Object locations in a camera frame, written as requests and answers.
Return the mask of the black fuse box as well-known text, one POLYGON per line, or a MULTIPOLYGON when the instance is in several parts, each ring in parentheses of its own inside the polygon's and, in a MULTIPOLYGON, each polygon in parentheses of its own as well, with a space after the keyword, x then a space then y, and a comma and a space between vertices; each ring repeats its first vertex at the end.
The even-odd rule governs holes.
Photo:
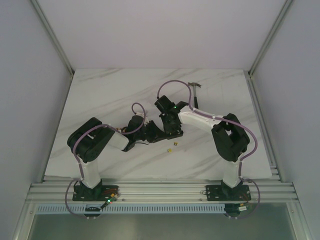
POLYGON ((164 125, 163 127, 167 140, 182 137, 184 134, 181 125, 164 125))

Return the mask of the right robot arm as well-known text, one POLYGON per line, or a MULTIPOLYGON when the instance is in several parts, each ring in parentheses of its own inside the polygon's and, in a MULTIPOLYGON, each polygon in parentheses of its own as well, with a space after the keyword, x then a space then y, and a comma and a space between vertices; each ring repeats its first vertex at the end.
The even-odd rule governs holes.
POLYGON ((212 134, 217 153, 225 160, 221 193, 228 200, 234 199, 240 191, 240 157, 247 151, 250 143, 249 136, 240 126, 238 118, 232 113, 215 116, 197 108, 191 109, 189 104, 183 101, 175 104, 165 95, 157 98, 154 104, 161 112, 159 117, 169 139, 183 135, 182 125, 191 125, 212 134))

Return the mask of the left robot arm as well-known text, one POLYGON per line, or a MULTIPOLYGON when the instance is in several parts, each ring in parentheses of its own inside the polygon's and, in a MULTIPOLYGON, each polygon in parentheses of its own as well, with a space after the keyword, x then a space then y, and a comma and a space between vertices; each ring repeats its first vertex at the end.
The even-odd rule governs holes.
POLYGON ((120 129, 108 127, 95 117, 90 118, 67 140, 79 165, 81 183, 86 187, 84 195, 90 201, 97 201, 102 196, 97 158, 106 146, 127 152, 139 141, 151 144, 166 138, 166 133, 154 121, 139 114, 135 114, 128 125, 120 129))

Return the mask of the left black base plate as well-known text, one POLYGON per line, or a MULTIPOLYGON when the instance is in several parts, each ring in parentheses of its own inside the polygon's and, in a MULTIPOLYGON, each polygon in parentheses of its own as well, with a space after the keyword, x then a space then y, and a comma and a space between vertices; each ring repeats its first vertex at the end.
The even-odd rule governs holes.
POLYGON ((101 185, 91 189, 84 185, 73 187, 72 200, 75 202, 103 202, 111 198, 112 194, 118 193, 117 185, 101 185))

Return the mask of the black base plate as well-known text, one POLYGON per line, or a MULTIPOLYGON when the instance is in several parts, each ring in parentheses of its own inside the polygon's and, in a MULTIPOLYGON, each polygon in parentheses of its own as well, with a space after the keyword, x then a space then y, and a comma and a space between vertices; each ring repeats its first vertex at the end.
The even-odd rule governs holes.
POLYGON ((101 185, 91 189, 84 185, 73 187, 72 200, 75 202, 103 202, 111 198, 112 194, 118 193, 117 185, 101 185))
POLYGON ((231 188, 224 183, 218 185, 206 185, 205 195, 208 201, 250 201, 252 199, 248 185, 239 184, 231 188))

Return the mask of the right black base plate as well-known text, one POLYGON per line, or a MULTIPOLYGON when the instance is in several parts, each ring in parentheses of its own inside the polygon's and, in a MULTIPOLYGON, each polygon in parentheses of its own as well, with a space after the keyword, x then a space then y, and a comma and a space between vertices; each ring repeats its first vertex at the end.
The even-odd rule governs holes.
POLYGON ((250 201, 252 199, 248 185, 239 184, 231 188, 224 183, 218 185, 206 185, 205 195, 208 201, 250 201))

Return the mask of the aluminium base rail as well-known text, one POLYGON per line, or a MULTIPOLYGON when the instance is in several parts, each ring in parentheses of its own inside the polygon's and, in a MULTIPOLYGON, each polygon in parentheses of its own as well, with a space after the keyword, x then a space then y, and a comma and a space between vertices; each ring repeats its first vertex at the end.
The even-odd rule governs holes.
MULTIPOLYGON (((33 203, 63 203, 72 200, 73 190, 67 190, 69 178, 47 177, 42 183, 31 184, 26 201, 33 203)), ((216 180, 200 179, 103 179, 105 185, 116 185, 123 203, 200 203, 207 200, 206 185, 218 185, 216 180)), ((258 180, 257 187, 249 183, 252 202, 297 202, 298 195, 291 182, 258 180)))

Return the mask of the right aluminium frame post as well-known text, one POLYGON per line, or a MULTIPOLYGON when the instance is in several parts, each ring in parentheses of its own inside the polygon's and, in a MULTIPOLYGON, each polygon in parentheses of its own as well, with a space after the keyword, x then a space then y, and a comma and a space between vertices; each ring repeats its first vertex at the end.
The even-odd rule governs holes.
POLYGON ((285 0, 279 13, 277 14, 266 38, 264 39, 261 48, 259 49, 249 71, 248 75, 250 78, 252 78, 259 67, 261 61, 263 60, 264 56, 266 55, 267 51, 271 47, 275 37, 277 36, 279 30, 281 29, 288 13, 290 12, 290 9, 292 8, 294 4, 294 0, 285 0))

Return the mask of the aluminium frame post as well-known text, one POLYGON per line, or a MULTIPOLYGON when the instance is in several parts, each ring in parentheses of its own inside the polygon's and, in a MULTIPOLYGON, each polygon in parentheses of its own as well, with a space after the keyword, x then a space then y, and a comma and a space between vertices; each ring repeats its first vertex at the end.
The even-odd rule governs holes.
POLYGON ((35 11, 38 19, 40 20, 43 29, 45 30, 49 40, 51 41, 55 51, 57 52, 61 62, 63 63, 64 67, 66 68, 67 72, 70 76, 74 76, 75 70, 73 69, 60 41, 58 40, 54 29, 52 28, 43 8, 41 7, 38 0, 30 0, 29 1, 32 5, 33 10, 35 11))
POLYGON ((292 8, 294 4, 294 0, 285 0, 279 13, 277 14, 266 38, 264 39, 261 48, 259 49, 249 71, 248 75, 250 78, 252 78, 259 67, 261 61, 263 60, 264 56, 266 55, 267 51, 271 47, 275 37, 277 36, 279 30, 281 29, 288 13, 290 12, 290 9, 292 8))

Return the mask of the left aluminium frame post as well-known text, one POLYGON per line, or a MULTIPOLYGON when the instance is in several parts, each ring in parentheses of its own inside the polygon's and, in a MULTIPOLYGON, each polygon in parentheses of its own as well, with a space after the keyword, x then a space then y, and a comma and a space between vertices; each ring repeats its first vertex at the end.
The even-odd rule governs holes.
POLYGON ((40 20, 43 29, 45 30, 49 40, 51 41, 55 51, 57 52, 61 62, 63 63, 64 67, 66 68, 67 72, 70 76, 74 76, 75 70, 73 69, 60 41, 58 40, 54 29, 52 28, 43 8, 41 7, 38 0, 30 0, 29 1, 32 5, 33 10, 35 11, 38 19, 40 20))

